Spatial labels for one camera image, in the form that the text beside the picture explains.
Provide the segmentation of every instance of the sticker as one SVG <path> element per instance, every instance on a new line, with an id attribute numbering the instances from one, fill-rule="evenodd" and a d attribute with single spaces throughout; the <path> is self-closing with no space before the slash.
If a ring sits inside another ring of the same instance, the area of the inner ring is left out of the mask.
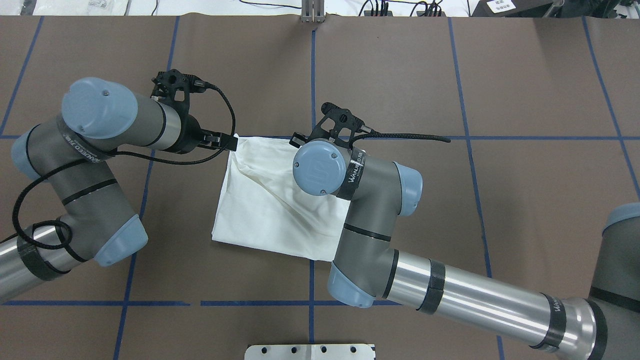
<path id="1" fill-rule="evenodd" d="M 493 13 L 508 12 L 509 10 L 513 10 L 516 8 L 511 0 L 493 0 L 487 1 L 486 4 L 489 6 L 489 9 L 493 11 Z"/>
<path id="2" fill-rule="evenodd" d="M 96 8 L 106 8 L 109 4 L 109 0 L 89 0 L 89 6 L 95 6 Z"/>

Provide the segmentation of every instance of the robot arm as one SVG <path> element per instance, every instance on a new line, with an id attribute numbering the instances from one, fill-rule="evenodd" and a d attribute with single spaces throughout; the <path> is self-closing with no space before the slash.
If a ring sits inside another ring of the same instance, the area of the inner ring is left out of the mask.
<path id="1" fill-rule="evenodd" d="M 411 215 L 420 200 L 421 175 L 353 147 L 354 131 L 371 129 L 363 129 L 364 123 L 348 110 L 327 103 L 323 113 L 323 121 L 309 138 L 294 134 L 291 144 L 300 148 L 293 174 L 302 190 L 351 200 L 329 275 L 328 289 L 334 298 L 356 307 L 370 307 L 376 297 L 389 299 L 566 359 L 631 359 L 635 358 L 631 354 L 640 353 L 640 315 L 633 305 L 615 306 L 602 297 L 561 300 L 391 248 L 396 217 Z M 317 130 L 327 118 L 338 127 L 350 127 L 351 141 L 339 139 L 339 131 Z M 608 228 L 604 247 L 623 247 L 627 256 L 632 252 L 635 256 L 631 258 L 637 259 L 640 213 L 635 216 Z M 618 264 L 601 256 L 595 279 L 614 278 L 613 263 Z M 631 269 L 626 281 L 637 282 L 637 265 Z M 609 288 L 606 281 L 600 284 Z M 631 289 L 636 306 L 640 304 L 640 290 L 621 287 L 614 292 Z M 622 340 L 624 346 L 607 347 L 612 337 Z"/>
<path id="2" fill-rule="evenodd" d="M 195 147 L 236 149 L 236 138 L 200 129 L 188 113 L 190 93 L 218 88 L 177 70 L 160 72 L 153 80 L 154 99 L 97 78 L 76 81 L 64 96 L 61 115 L 16 140 L 13 162 L 33 184 L 48 177 L 67 214 L 22 234 L 18 228 L 18 236 L 0 243 L 0 302 L 92 258 L 112 265 L 147 243 L 138 214 L 104 162 L 118 154 L 118 146 L 178 154 Z M 184 92 L 183 101 L 175 100 L 176 91 Z"/>

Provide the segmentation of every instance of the white towel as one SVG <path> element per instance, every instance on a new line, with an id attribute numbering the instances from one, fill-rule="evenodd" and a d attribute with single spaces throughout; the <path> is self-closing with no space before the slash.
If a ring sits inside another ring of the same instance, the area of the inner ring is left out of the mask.
<path id="1" fill-rule="evenodd" d="M 214 241 L 332 261 L 349 202 L 303 192 L 288 140 L 240 138 L 229 152 Z"/>

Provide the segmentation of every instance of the light blue joint cap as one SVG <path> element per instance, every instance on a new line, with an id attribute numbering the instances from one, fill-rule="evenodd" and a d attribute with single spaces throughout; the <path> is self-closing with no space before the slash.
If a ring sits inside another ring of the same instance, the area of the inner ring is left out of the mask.
<path id="1" fill-rule="evenodd" d="M 402 186 L 402 208 L 401 217 L 407 217 L 415 211 L 422 197 L 422 175 L 418 170 L 400 165 L 394 161 L 400 175 L 400 185 Z"/>
<path id="2" fill-rule="evenodd" d="M 336 146 L 321 140 L 302 145 L 293 158 L 293 178 L 306 193 L 323 196 L 340 188 L 347 174 Z"/>
<path id="3" fill-rule="evenodd" d="M 640 202 L 631 202 L 630 204 L 618 206 L 617 208 L 613 209 L 611 214 L 609 214 L 607 225 L 605 225 L 602 232 L 604 233 L 609 226 L 612 226 L 616 222 L 621 222 L 626 219 L 637 217 L 640 217 Z"/>
<path id="4" fill-rule="evenodd" d="M 62 98 L 62 117 L 76 133 L 91 139 L 108 139 L 124 133 L 138 114 L 131 90 L 110 81 L 84 78 Z"/>
<path id="5" fill-rule="evenodd" d="M 109 266 L 142 249 L 149 237 L 135 214 L 107 241 L 93 257 L 100 266 Z"/>
<path id="6" fill-rule="evenodd" d="M 333 263 L 331 263 L 327 287 L 331 296 L 343 304 L 365 309 L 371 307 L 375 299 L 351 282 Z"/>
<path id="7" fill-rule="evenodd" d="M 22 136 L 16 139 L 11 146 L 11 160 L 13 161 L 13 164 L 32 181 L 35 181 L 40 177 L 38 172 L 31 165 L 29 156 L 27 156 L 27 140 L 29 139 L 29 134 L 31 134 L 34 128 L 35 126 L 32 127 L 31 130 L 22 134 Z"/>

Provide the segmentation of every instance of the folded fabric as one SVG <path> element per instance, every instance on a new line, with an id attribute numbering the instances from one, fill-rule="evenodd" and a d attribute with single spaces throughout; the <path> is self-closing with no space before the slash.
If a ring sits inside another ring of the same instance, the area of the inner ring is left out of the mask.
<path id="1" fill-rule="evenodd" d="M 349 202 L 303 192 L 288 140 L 249 137 L 229 153 L 212 239 L 332 261 Z"/>

